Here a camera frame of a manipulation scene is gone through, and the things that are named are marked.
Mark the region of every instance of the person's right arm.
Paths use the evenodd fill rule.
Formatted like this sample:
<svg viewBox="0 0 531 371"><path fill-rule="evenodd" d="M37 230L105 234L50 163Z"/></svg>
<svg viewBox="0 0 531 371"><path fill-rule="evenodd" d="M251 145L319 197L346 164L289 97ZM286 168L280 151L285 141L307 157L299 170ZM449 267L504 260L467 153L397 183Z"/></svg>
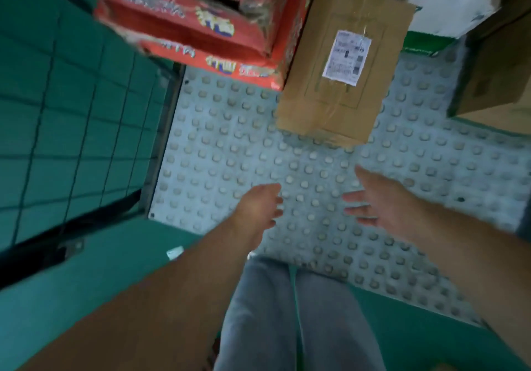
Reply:
<svg viewBox="0 0 531 371"><path fill-rule="evenodd" d="M531 366L531 244L488 223L417 198L399 182L356 167L368 203L345 209L425 252L497 334Z"/></svg>

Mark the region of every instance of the hand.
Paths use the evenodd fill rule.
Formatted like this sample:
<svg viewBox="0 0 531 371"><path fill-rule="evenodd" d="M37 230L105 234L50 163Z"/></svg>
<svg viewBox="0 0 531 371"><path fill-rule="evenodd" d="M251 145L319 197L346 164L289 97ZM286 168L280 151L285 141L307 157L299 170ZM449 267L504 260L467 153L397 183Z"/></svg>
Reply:
<svg viewBox="0 0 531 371"><path fill-rule="evenodd" d="M381 227L389 234L411 241L430 203L417 198L397 181L356 166L356 175L365 190L343 195L346 202L368 203L347 207L345 213L358 217L363 225Z"/></svg>
<svg viewBox="0 0 531 371"><path fill-rule="evenodd" d="M279 183L253 186L243 195L231 216L237 232L252 239L251 249L260 245L264 231L274 227L274 219L283 214L277 208L283 202L278 196L280 187Z"/></svg>

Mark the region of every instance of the metal platform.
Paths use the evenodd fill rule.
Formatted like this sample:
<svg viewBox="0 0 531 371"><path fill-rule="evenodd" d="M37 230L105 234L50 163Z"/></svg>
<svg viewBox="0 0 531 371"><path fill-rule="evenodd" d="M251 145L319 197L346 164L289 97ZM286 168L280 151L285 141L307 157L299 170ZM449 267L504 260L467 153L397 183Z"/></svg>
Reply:
<svg viewBox="0 0 531 371"><path fill-rule="evenodd" d="M275 127L278 94L187 68L149 217L203 234L252 185L282 184L266 255L468 323L480 318L415 247L343 214L359 163L415 194L514 231L531 188L531 144L446 119L462 46L401 54L369 143L339 149Z"/></svg>

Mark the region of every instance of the person's left arm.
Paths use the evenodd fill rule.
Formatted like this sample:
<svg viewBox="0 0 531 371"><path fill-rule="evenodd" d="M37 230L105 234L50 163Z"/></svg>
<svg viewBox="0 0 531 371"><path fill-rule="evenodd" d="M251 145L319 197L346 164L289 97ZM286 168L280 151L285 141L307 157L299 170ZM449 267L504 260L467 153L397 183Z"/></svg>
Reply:
<svg viewBox="0 0 531 371"><path fill-rule="evenodd" d="M279 184L252 188L195 246L78 321L20 369L200 369L248 253L282 215L279 192Z"/></svg>

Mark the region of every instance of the gray pants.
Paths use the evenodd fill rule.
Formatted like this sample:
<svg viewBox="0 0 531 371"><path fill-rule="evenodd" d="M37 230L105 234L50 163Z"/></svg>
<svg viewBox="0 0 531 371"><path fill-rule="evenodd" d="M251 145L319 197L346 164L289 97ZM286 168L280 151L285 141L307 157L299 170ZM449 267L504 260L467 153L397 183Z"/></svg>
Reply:
<svg viewBox="0 0 531 371"><path fill-rule="evenodd" d="M380 348L348 285L253 258L223 321L215 371L294 371L297 310L305 371L383 371Z"/></svg>

